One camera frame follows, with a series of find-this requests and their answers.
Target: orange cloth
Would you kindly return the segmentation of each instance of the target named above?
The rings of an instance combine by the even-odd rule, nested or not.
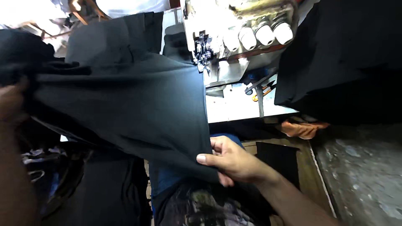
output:
[[[325,122],[319,123],[290,123],[282,122],[280,131],[289,137],[300,137],[301,139],[309,140],[316,135],[318,129],[325,129],[330,124]]]

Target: sewing machine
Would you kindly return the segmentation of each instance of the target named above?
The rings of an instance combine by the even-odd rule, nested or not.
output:
[[[295,0],[180,0],[188,50],[206,87],[239,81],[289,44],[299,17]]]

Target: concrete floor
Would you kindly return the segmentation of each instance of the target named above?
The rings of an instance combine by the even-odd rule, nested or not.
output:
[[[344,225],[402,225],[402,124],[331,126],[312,140]]]

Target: black garment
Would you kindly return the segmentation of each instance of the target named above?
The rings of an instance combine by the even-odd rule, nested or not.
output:
[[[256,142],[258,159],[278,171],[300,190],[296,152],[298,148]]]
[[[96,29],[88,25],[75,30],[67,60],[79,58],[87,66],[50,62],[57,60],[54,58],[41,58],[34,64],[19,61],[6,68],[8,81],[28,75],[32,81],[27,112],[67,137],[119,149],[217,183],[216,169],[196,162],[197,154],[212,153],[202,74],[196,66],[148,52],[160,49],[160,41],[151,41],[150,36],[155,36],[153,40],[162,36],[162,17],[142,15],[96,23]],[[137,27],[131,25],[138,23],[146,29],[136,33]],[[149,24],[160,26],[148,28]],[[107,33],[103,39],[104,31],[110,29],[120,32]],[[14,32],[2,31],[11,36]],[[40,52],[40,39],[25,35],[31,37],[26,40],[29,45],[16,43],[20,48],[2,52],[1,58],[18,59],[14,56],[29,54],[29,48]],[[152,43],[158,47],[150,48]]]
[[[150,225],[148,179],[142,171],[142,159],[120,151],[95,150],[74,194],[41,225]]]
[[[257,142],[256,157],[269,164],[299,189],[297,150],[288,146]],[[203,193],[202,197],[209,200],[206,202],[209,203],[208,208],[197,210],[194,208],[197,203],[194,193],[197,192]],[[221,185],[191,178],[183,179],[154,196],[152,205],[155,211],[154,222],[157,226],[181,225],[185,219],[188,223],[185,225],[188,226],[199,225],[200,221],[208,221],[208,225],[215,225],[214,222],[225,222],[231,219],[225,211],[228,209],[223,207],[230,207],[232,213],[239,216],[238,219],[248,219],[254,225],[269,226],[271,225],[269,216],[276,214],[253,184],[236,182],[234,187],[223,188]]]
[[[332,124],[398,120],[402,2],[373,17],[381,5],[315,4],[280,59],[275,104]]]

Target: white fabric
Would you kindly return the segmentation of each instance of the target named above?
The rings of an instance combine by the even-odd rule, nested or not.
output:
[[[170,9],[169,0],[96,0],[96,3],[111,18],[140,12],[163,12]]]

